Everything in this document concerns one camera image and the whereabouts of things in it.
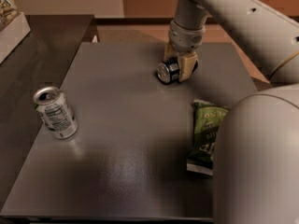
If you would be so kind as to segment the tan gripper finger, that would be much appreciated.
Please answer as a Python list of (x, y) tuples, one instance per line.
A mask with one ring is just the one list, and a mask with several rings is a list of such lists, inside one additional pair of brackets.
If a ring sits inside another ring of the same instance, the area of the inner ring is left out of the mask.
[(179, 82), (187, 80), (194, 69), (197, 62), (197, 54), (195, 51), (185, 52), (178, 56), (178, 67), (179, 67)]
[(174, 46), (171, 42), (168, 42), (164, 48), (164, 61), (165, 62), (169, 61), (170, 59), (177, 57), (177, 56), (178, 56), (177, 50), (174, 48)]

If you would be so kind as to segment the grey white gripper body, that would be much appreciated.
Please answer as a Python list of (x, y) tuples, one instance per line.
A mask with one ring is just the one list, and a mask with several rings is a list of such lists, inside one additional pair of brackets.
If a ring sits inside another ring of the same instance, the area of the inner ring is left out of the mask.
[(169, 43), (177, 52), (187, 52), (197, 49), (202, 44), (203, 35), (206, 31), (204, 26), (199, 29), (187, 29), (170, 22), (168, 37)]

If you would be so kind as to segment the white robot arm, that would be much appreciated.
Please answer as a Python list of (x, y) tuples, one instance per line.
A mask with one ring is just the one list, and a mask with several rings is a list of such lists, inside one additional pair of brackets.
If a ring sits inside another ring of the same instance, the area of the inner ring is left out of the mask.
[(212, 16), (270, 81), (235, 104), (218, 131), (213, 224), (298, 224), (299, 25), (259, 0), (178, 0), (166, 58), (181, 80)]

